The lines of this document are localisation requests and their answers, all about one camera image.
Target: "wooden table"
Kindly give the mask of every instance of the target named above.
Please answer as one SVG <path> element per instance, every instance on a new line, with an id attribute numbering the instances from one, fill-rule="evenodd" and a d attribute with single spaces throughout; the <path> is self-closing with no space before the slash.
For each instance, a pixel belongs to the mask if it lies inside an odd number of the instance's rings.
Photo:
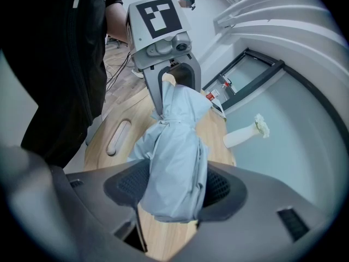
<path id="1" fill-rule="evenodd" d="M 127 101 L 116 105 L 97 130 L 86 149 L 85 170 L 95 170 L 126 162 L 135 142 L 156 121 L 150 117 L 153 102 L 145 88 Z M 122 147 L 115 156 L 108 156 L 106 149 L 117 128 L 123 121 L 131 123 Z M 226 134 L 225 121 L 209 110 L 196 127 L 198 136 L 209 147 L 208 160 L 235 165 L 231 152 L 223 144 Z M 161 261 L 169 260 L 196 233 L 196 222 L 188 224 L 162 223 L 145 212 L 139 205 L 141 227 L 148 246 L 147 255 Z"/>

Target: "black jacket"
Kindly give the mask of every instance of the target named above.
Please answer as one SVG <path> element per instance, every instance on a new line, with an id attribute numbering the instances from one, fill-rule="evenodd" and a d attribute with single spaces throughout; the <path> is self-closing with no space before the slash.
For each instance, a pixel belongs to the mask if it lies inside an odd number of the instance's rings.
<path id="1" fill-rule="evenodd" d="M 2 0 L 3 52 L 38 104 L 22 141 L 64 167 L 102 111 L 105 8 L 121 0 Z"/>

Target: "person's arm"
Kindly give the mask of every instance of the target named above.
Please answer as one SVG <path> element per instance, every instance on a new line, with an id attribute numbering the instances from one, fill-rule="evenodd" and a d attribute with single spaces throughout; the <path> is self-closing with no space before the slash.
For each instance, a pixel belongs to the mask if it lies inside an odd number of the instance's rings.
<path id="1" fill-rule="evenodd" d="M 125 43 L 127 43 L 126 15 L 122 0 L 106 0 L 107 34 Z"/>
<path id="2" fill-rule="evenodd" d="M 126 11 L 120 3 L 111 4 L 105 9 L 107 18 L 107 34 L 127 43 Z"/>

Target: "white cylinder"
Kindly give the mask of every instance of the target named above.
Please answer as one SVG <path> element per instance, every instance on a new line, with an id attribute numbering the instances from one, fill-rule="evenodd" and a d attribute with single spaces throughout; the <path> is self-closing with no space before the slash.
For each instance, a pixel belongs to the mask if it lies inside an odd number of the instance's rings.
<path id="1" fill-rule="evenodd" d="M 252 123 L 250 126 L 226 134 L 223 137 L 223 142 L 227 148 L 230 148 L 241 144 L 259 133 L 256 124 Z"/>

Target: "crumpled fabric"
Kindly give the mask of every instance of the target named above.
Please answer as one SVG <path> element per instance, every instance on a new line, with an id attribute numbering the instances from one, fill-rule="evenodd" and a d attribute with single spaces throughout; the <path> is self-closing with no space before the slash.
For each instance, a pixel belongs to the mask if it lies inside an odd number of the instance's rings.
<path id="1" fill-rule="evenodd" d="M 197 219 L 206 189 L 208 148 L 195 126 L 211 106 L 195 90 L 163 82 L 163 114 L 157 115 L 158 122 L 136 142 L 128 158 L 150 159 L 149 182 L 140 204 L 158 221 Z"/>

